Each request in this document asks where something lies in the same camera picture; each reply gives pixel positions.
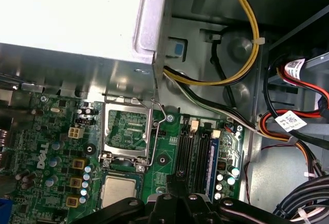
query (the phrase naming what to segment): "white connector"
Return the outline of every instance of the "white connector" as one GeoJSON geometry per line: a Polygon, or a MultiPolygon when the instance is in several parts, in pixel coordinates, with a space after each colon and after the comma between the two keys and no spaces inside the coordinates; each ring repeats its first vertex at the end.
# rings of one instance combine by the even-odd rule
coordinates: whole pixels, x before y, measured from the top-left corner
{"type": "Polygon", "coordinates": [[[220,138],[221,136],[221,131],[220,130],[213,130],[211,133],[211,138],[212,139],[216,139],[216,138],[220,138]]]}
{"type": "Polygon", "coordinates": [[[79,139],[82,138],[84,134],[84,128],[82,127],[70,127],[68,130],[68,137],[79,139]]]}

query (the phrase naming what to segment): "metal bracket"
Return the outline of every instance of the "metal bracket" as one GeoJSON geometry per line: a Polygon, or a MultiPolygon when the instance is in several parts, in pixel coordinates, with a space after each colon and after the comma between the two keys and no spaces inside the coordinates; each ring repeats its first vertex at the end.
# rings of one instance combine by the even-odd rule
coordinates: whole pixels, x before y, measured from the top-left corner
{"type": "Polygon", "coordinates": [[[119,157],[130,158],[130,159],[135,159],[137,157],[148,157],[151,128],[152,128],[153,106],[154,104],[152,102],[152,107],[148,108],[136,98],[116,97],[113,99],[111,97],[105,97],[103,104],[103,114],[102,114],[103,148],[102,148],[102,154],[100,159],[107,159],[106,153],[111,153],[112,157],[119,156],[119,157]],[[146,143],[146,148],[144,150],[141,151],[126,150],[126,149],[112,147],[106,144],[106,139],[109,135],[108,120],[109,120],[110,110],[146,115],[145,134],[143,135],[143,139],[146,143]]]}

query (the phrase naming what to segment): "screw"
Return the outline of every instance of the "screw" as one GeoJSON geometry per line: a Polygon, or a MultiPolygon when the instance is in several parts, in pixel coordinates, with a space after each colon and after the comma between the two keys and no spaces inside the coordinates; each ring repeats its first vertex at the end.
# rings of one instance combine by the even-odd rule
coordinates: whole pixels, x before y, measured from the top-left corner
{"type": "Polygon", "coordinates": [[[103,167],[109,167],[109,160],[103,161],[103,167]]]}
{"type": "Polygon", "coordinates": [[[40,101],[41,101],[41,102],[48,102],[48,100],[49,100],[49,98],[46,97],[46,96],[41,96],[41,97],[40,97],[40,101]]]}
{"type": "Polygon", "coordinates": [[[191,199],[191,200],[197,200],[197,196],[194,195],[194,194],[192,194],[192,195],[189,196],[189,199],[191,199]]]}
{"type": "Polygon", "coordinates": [[[233,205],[233,202],[231,200],[224,200],[224,204],[226,206],[232,206],[233,205]]]}
{"type": "Polygon", "coordinates": [[[163,198],[164,198],[164,200],[169,200],[169,199],[171,199],[172,197],[171,197],[170,194],[165,194],[165,195],[163,196],[163,198]]]}
{"type": "Polygon", "coordinates": [[[145,172],[145,167],[143,165],[138,165],[137,166],[137,171],[144,173],[145,172]]]}
{"type": "Polygon", "coordinates": [[[174,116],[173,115],[167,115],[167,121],[168,122],[173,122],[174,121],[174,116]]]}

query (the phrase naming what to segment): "cable tie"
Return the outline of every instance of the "cable tie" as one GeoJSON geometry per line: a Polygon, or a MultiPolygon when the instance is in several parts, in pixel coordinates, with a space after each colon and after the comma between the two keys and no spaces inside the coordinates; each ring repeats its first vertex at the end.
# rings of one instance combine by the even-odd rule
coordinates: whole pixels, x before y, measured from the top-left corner
{"type": "Polygon", "coordinates": [[[255,40],[252,40],[252,43],[255,43],[258,45],[263,45],[263,44],[265,44],[265,38],[257,38],[255,40]]]}
{"type": "Polygon", "coordinates": [[[281,214],[283,214],[283,216],[286,219],[289,217],[289,214],[287,212],[285,212],[279,204],[277,205],[277,209],[281,212],[281,214]]]}
{"type": "Polygon", "coordinates": [[[319,160],[319,159],[314,160],[314,161],[312,162],[312,165],[315,166],[317,163],[320,164],[320,160],[319,160]]]}
{"type": "Polygon", "coordinates": [[[315,174],[312,174],[312,173],[309,173],[309,172],[304,172],[304,177],[312,177],[312,178],[315,178],[315,174]]]}
{"type": "Polygon", "coordinates": [[[298,142],[298,138],[291,136],[285,144],[287,145],[295,145],[298,142]]]}
{"type": "Polygon", "coordinates": [[[303,218],[303,220],[305,221],[306,224],[310,224],[308,218],[307,218],[307,213],[305,212],[305,210],[303,210],[302,208],[298,208],[298,214],[300,217],[303,218]]]}

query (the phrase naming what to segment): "barcode label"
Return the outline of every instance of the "barcode label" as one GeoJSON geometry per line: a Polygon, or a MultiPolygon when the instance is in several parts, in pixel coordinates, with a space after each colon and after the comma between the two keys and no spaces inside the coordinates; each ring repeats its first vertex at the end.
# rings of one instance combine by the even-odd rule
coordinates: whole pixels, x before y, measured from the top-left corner
{"type": "Polygon", "coordinates": [[[305,62],[305,59],[295,60],[287,63],[284,67],[284,70],[291,77],[300,80],[299,73],[302,69],[302,66],[305,62]]]}
{"type": "Polygon", "coordinates": [[[286,131],[298,130],[307,123],[294,114],[292,111],[288,111],[285,114],[276,118],[276,122],[286,131]]]}

